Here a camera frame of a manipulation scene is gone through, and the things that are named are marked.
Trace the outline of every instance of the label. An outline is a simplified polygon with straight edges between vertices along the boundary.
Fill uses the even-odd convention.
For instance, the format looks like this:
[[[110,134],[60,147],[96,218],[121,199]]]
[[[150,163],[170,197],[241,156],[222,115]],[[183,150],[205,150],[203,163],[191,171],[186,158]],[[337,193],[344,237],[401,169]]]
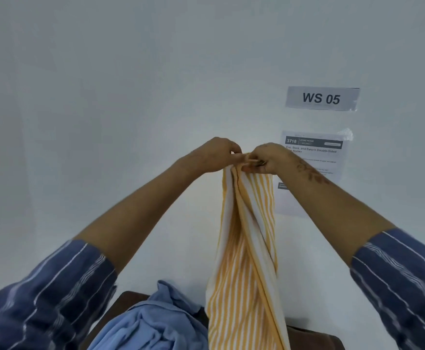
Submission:
[[[360,88],[291,86],[286,107],[330,111],[355,111]]]
[[[279,144],[304,159],[333,183],[340,181],[349,144],[349,141],[345,141],[345,135],[283,131]],[[279,177],[274,176],[273,186],[276,213],[308,216]]]

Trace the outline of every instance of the blue striped sleeve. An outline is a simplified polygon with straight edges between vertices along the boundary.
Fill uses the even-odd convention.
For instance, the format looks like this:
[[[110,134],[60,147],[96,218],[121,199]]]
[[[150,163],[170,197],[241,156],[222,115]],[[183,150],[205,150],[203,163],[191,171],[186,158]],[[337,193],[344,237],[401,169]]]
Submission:
[[[401,229],[375,235],[352,258],[351,276],[400,349],[425,349],[425,245]]]
[[[105,311],[116,278],[97,248],[66,242],[0,290],[0,349],[77,349]]]

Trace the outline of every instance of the yellow striped towel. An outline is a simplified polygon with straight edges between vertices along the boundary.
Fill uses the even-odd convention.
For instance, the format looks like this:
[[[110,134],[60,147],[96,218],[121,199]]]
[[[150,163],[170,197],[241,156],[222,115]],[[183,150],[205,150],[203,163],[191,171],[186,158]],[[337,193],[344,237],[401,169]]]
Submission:
[[[277,289],[272,176],[229,166],[221,231],[206,288],[209,348],[289,350]]]

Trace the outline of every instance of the ws 05 sign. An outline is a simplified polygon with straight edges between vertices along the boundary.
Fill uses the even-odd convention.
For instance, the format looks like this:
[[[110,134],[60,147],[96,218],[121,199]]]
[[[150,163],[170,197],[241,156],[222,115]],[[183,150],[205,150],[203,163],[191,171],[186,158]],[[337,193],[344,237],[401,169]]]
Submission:
[[[287,90],[286,107],[355,111],[359,88],[291,86]]]

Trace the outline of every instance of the printed instruction sheet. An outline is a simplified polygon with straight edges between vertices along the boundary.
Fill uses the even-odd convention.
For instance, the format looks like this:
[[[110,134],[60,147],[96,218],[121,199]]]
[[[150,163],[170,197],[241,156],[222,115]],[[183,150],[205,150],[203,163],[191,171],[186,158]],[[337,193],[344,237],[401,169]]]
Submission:
[[[345,135],[294,131],[283,131],[279,141],[336,184],[342,176],[348,143]],[[276,213],[308,216],[278,176],[273,178],[273,188]]]

